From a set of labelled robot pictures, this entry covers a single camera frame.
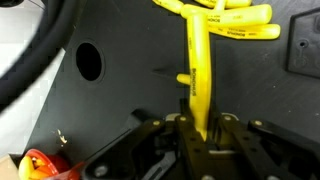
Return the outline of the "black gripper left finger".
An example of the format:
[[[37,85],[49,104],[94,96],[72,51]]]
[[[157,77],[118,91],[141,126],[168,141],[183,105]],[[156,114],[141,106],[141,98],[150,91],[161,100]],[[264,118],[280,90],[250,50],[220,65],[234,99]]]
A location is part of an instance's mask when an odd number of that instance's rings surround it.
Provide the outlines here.
[[[214,180],[210,172],[208,150],[201,134],[195,129],[187,99],[181,99],[180,115],[176,129],[181,144],[181,154],[189,180]]]

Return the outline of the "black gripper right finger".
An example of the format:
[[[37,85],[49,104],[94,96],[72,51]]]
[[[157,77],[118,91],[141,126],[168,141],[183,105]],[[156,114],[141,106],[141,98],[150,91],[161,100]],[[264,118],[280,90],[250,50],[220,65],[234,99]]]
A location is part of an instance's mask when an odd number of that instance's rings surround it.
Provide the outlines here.
[[[221,113],[213,104],[209,111],[208,141],[214,145],[222,180],[270,180],[277,167],[260,144],[262,138],[248,130],[233,114]]]

